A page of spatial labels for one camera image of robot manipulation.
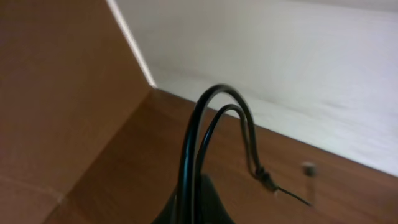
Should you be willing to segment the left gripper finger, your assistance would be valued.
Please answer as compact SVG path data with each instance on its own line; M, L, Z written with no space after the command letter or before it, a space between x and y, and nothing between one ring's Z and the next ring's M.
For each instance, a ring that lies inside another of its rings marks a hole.
M200 223L235 224L224 208L220 197L210 177L206 174L201 176L200 199L195 200L199 204L196 214L200 216ZM175 220L175 197L177 189L174 189L165 207L153 220L152 224L170 224Z

